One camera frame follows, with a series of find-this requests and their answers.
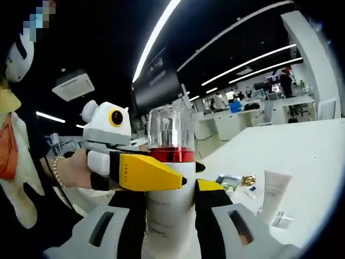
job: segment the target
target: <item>air conditioner unit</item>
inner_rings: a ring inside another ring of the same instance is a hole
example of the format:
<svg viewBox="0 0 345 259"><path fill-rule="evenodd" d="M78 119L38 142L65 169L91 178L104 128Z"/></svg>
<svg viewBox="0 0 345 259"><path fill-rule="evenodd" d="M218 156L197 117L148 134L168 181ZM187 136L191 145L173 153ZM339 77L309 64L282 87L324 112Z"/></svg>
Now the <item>air conditioner unit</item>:
<svg viewBox="0 0 345 259"><path fill-rule="evenodd" d="M56 81L56 87L52 89L58 97L70 101L84 94L95 91L91 80L84 70L76 70Z"/></svg>

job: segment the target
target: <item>white robot head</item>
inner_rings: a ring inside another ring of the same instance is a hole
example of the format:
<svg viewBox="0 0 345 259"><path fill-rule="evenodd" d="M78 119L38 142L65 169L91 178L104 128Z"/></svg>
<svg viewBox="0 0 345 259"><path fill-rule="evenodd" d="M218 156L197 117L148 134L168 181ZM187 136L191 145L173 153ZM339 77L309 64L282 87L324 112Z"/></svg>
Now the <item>white robot head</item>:
<svg viewBox="0 0 345 259"><path fill-rule="evenodd" d="M114 144L113 141L120 138L129 142L132 130L126 109L108 102L98 106L92 100L84 106L81 115L87 122L83 134L85 140Z"/></svg>

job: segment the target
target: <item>office chair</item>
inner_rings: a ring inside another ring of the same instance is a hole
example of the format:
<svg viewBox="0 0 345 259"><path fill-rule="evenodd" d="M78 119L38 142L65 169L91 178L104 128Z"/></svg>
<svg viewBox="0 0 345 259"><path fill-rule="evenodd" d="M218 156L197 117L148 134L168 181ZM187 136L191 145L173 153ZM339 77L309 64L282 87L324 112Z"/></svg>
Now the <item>office chair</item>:
<svg viewBox="0 0 345 259"><path fill-rule="evenodd" d="M336 99L321 101L318 105L318 120L332 120L335 117Z"/></svg>

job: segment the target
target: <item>floor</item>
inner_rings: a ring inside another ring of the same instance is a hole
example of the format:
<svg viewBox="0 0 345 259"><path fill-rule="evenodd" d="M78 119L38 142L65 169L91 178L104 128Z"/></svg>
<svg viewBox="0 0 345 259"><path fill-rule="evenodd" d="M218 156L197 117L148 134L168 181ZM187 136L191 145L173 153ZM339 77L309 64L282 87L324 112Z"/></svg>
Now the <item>floor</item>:
<svg viewBox="0 0 345 259"><path fill-rule="evenodd" d="M218 137L218 134L215 134L205 140L194 139L195 159L202 160L209 154L219 149L225 143L227 143L227 141L221 141Z"/></svg>

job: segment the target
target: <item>blue box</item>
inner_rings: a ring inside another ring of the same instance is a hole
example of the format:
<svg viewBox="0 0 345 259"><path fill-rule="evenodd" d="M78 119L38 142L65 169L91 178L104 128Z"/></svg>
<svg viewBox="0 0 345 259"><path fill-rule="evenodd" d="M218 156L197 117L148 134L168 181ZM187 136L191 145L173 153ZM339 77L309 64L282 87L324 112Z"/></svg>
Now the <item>blue box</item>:
<svg viewBox="0 0 345 259"><path fill-rule="evenodd" d="M240 112L242 108L242 104L240 101L234 101L233 103L230 103L230 111L232 113Z"/></svg>

